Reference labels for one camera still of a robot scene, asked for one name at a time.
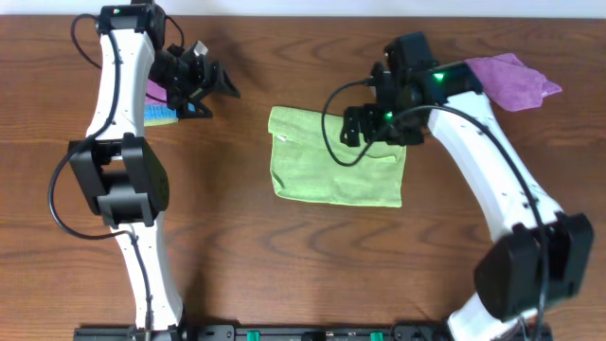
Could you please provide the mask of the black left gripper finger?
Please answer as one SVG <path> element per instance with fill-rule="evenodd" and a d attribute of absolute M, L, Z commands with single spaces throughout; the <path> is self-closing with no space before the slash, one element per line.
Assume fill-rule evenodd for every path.
<path fill-rule="evenodd" d="M 181 92 L 177 101 L 176 113 L 178 118 L 212 118 L 212 111 L 203 104 L 203 99 L 210 95 L 210 88 L 199 88 L 187 94 Z"/>
<path fill-rule="evenodd" d="M 240 91 L 230 80 L 226 70 L 219 61 L 212 63 L 211 82 L 208 89 L 211 93 L 217 92 L 236 99 L 241 97 Z"/>

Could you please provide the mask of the green microfiber cloth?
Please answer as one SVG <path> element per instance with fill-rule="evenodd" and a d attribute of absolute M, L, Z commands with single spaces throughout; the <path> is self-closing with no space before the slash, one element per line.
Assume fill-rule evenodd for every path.
<path fill-rule="evenodd" d="M 306 203 L 400 207 L 406 149 L 375 143 L 352 166 L 338 165 L 326 149 L 321 114 L 284 106 L 272 108 L 270 174 L 275 194 Z"/>

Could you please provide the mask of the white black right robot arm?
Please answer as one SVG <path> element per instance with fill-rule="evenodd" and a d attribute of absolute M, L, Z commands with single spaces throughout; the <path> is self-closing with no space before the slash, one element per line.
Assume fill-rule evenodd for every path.
<path fill-rule="evenodd" d="M 384 56 L 365 80 L 376 100 L 346 109 L 341 142 L 366 152 L 377 142 L 413 146 L 435 137 L 470 186 L 492 239 L 473 272 L 474 294 L 438 337 L 545 340 L 545 311 L 576 296 L 584 280 L 591 223 L 565 213 L 538 185 L 466 63 L 439 63 L 420 32 L 395 39 Z"/>

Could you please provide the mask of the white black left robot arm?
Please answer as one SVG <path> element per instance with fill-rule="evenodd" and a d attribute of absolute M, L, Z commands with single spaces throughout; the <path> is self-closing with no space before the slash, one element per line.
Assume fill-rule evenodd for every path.
<path fill-rule="evenodd" d="M 203 100 L 241 93 L 202 42 L 165 45 L 170 18 L 153 1 L 104 6 L 94 18 L 102 53 L 97 106 L 85 137 L 69 144 L 61 166 L 73 171 L 85 201 L 117 241 L 134 293 L 129 340 L 180 340 L 184 303 L 163 240 L 169 178 L 145 137 L 148 84 L 166 92 L 177 118 L 210 118 Z"/>

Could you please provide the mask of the purple folded cloth on stack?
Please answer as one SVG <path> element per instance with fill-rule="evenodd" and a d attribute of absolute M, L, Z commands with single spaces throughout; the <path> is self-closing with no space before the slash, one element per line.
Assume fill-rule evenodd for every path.
<path fill-rule="evenodd" d="M 148 80 L 146 90 L 146 105 L 167 105 L 167 91 L 157 83 Z"/>

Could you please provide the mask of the loose purple cloth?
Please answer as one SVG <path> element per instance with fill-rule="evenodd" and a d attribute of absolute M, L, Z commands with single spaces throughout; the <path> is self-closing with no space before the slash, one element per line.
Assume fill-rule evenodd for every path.
<path fill-rule="evenodd" d="M 514 53 L 467 59 L 484 93 L 502 109 L 519 112 L 539 108 L 544 98 L 562 88 L 543 73 L 527 67 Z"/>

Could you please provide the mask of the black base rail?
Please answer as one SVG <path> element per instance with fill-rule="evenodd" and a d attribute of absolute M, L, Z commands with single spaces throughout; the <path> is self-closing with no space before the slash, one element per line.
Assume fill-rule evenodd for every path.
<path fill-rule="evenodd" d="M 438 324 L 397 324 L 382 328 L 321 327 L 243 327 L 208 325 L 151 332 L 151 338 L 135 327 L 82 327 L 73 333 L 74 341 L 447 341 L 455 340 L 446 327 Z"/>

